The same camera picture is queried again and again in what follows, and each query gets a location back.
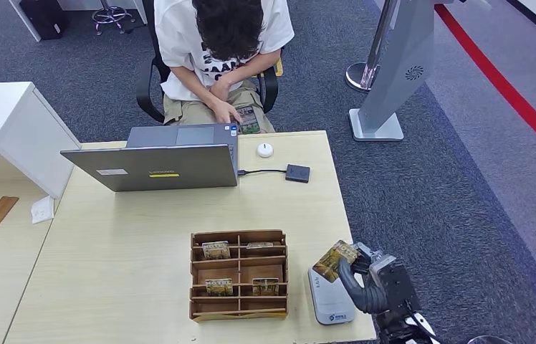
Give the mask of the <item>person's right hand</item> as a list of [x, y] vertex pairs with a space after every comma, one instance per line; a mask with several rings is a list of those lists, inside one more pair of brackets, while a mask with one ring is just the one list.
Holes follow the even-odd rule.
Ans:
[[209, 107], [214, 112], [218, 123], [240, 123], [242, 121], [237, 110], [223, 100], [217, 99]]

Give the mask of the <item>person's left hand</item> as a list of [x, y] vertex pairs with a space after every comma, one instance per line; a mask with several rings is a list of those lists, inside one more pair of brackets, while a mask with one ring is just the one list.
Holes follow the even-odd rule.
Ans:
[[209, 88], [209, 91], [218, 99], [227, 101], [231, 85], [232, 82], [223, 76]]

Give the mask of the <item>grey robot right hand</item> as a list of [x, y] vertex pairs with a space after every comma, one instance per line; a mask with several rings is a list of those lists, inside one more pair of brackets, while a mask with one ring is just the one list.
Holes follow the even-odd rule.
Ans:
[[379, 272], [394, 257], [373, 251], [364, 243], [356, 242], [352, 248], [358, 253], [353, 263], [346, 258], [338, 262], [338, 275], [354, 305], [361, 311], [371, 315], [379, 315], [389, 309], [388, 298], [380, 280]]

